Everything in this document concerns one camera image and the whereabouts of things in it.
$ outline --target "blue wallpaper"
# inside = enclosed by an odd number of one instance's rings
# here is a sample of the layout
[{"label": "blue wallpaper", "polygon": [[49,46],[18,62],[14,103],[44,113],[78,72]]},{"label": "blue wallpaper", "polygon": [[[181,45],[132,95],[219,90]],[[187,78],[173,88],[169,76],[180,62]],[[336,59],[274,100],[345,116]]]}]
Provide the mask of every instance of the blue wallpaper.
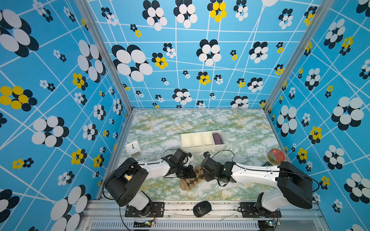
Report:
[{"label": "blue wallpaper", "polygon": [[89,0],[137,108],[261,108],[321,0]]},{"label": "blue wallpaper", "polygon": [[0,230],[75,230],[127,114],[74,1],[2,1]]},{"label": "blue wallpaper", "polygon": [[334,2],[268,110],[331,230],[370,229],[369,6]]}]

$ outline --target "white storage organizer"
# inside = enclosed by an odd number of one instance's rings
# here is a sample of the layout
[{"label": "white storage organizer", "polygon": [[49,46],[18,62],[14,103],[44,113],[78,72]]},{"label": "white storage organizer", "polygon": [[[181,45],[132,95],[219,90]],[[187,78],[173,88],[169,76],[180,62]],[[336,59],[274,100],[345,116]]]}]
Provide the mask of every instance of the white storage organizer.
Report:
[{"label": "white storage organizer", "polygon": [[[221,145],[215,145],[215,141],[212,136],[215,133],[220,135],[222,140]],[[181,134],[181,143],[182,149],[186,152],[222,150],[226,144],[221,130]]]}]

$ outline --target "black wireless mouse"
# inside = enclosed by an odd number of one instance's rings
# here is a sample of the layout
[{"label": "black wireless mouse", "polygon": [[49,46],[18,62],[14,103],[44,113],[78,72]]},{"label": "black wireless mouse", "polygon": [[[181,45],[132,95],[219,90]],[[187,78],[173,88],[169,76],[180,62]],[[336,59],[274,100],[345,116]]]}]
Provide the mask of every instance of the black wireless mouse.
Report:
[{"label": "black wireless mouse", "polygon": [[208,201],[202,201],[196,204],[193,208],[196,217],[203,217],[212,210],[212,206]]}]

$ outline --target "green marble tabletop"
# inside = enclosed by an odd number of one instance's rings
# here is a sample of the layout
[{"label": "green marble tabletop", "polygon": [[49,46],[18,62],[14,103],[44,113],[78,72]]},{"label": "green marble tabletop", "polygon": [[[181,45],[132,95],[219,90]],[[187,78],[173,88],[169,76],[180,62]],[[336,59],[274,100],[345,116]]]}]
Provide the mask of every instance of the green marble tabletop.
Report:
[{"label": "green marble tabletop", "polygon": [[[222,130],[226,141],[224,149],[235,153],[234,161],[246,165],[261,166],[267,161],[272,148],[280,149],[263,110],[217,110],[217,109],[159,109],[136,110],[126,144],[137,140],[142,153],[133,156],[138,161],[154,161],[163,157],[168,149],[180,148],[180,134]],[[204,159],[203,152],[192,153],[196,166]],[[118,166],[129,155],[121,154]],[[223,151],[214,160],[231,161],[232,153]],[[260,192],[273,187],[257,183],[229,183],[220,187],[216,180],[201,181],[190,191],[179,187],[179,179],[156,177],[146,180],[143,190],[152,200],[256,200]]]}]

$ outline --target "white square clock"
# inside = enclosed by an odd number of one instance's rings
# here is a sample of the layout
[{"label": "white square clock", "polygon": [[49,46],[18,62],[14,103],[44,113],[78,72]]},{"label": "white square clock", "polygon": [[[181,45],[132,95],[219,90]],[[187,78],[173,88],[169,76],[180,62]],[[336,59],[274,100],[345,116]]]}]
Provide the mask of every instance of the white square clock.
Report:
[{"label": "white square clock", "polygon": [[142,152],[139,142],[137,140],[126,144],[126,151],[130,156],[140,154]]}]

